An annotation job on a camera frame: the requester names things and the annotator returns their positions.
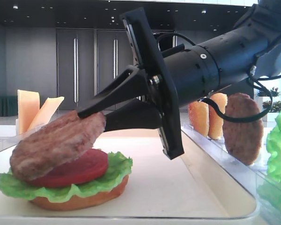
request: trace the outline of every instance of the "yellow cheese slice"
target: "yellow cheese slice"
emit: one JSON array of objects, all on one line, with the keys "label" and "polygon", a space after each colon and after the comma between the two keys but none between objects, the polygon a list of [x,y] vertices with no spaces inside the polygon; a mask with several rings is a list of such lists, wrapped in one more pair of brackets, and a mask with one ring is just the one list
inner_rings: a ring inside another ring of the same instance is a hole
[{"label": "yellow cheese slice", "polygon": [[50,122],[51,117],[56,112],[59,105],[64,100],[64,97],[47,98],[38,114],[31,122],[28,131],[40,125],[45,125]]},{"label": "yellow cheese slice", "polygon": [[18,134],[26,132],[39,111],[39,93],[18,90]]}]

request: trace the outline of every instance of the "robotic arm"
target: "robotic arm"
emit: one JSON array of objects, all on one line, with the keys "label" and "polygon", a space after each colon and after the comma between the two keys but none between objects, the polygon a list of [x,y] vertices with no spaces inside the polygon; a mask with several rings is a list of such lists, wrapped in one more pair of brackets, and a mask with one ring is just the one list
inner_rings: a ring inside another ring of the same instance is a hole
[{"label": "robotic arm", "polygon": [[[184,153],[179,107],[201,100],[215,109],[210,93],[248,79],[259,83],[281,73],[281,0],[260,0],[235,24],[232,31],[185,49],[179,45],[160,52],[142,8],[121,15],[137,65],[128,66],[113,83],[78,110],[88,117],[114,104],[133,99],[107,114],[105,131],[159,129],[163,151],[174,159]],[[252,122],[252,118],[231,118]]]}]

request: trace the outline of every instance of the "potted plant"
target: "potted plant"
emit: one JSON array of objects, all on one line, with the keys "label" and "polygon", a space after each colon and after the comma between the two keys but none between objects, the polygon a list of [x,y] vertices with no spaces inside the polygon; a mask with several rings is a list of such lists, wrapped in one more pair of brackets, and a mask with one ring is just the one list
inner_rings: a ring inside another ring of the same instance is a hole
[{"label": "potted plant", "polygon": [[[281,93],[278,90],[279,90],[279,88],[275,88],[275,87],[270,89],[270,92],[272,93],[274,100],[275,100],[275,98],[281,96]],[[270,97],[267,96],[267,94],[263,90],[260,90],[257,93],[255,101],[257,102],[257,105],[258,105],[260,111],[263,111],[263,103],[266,101],[269,101],[269,100],[270,100]]]},{"label": "potted plant", "polygon": [[[263,109],[266,109],[270,104],[271,101],[263,102]],[[281,101],[274,102],[271,111],[265,117],[263,117],[262,120],[266,122],[275,122],[275,119],[279,115],[280,111]]]}]

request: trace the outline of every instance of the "ceiling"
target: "ceiling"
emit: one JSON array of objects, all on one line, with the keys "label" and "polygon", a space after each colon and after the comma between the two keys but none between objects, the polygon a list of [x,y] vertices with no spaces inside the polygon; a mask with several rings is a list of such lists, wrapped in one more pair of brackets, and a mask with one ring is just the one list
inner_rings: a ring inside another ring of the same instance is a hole
[{"label": "ceiling", "polygon": [[0,24],[15,27],[123,29],[119,15],[144,7],[153,30],[226,32],[248,7],[108,0],[0,0]]}]

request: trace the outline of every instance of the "tomato slice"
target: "tomato slice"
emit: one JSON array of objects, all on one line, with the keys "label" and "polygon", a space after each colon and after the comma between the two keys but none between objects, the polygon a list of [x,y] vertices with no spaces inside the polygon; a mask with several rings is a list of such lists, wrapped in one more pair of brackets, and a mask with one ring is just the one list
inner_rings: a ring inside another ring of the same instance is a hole
[{"label": "tomato slice", "polygon": [[97,149],[86,151],[80,158],[55,167],[47,175],[27,183],[45,188],[61,188],[82,184],[104,175],[108,168],[108,155]]}]

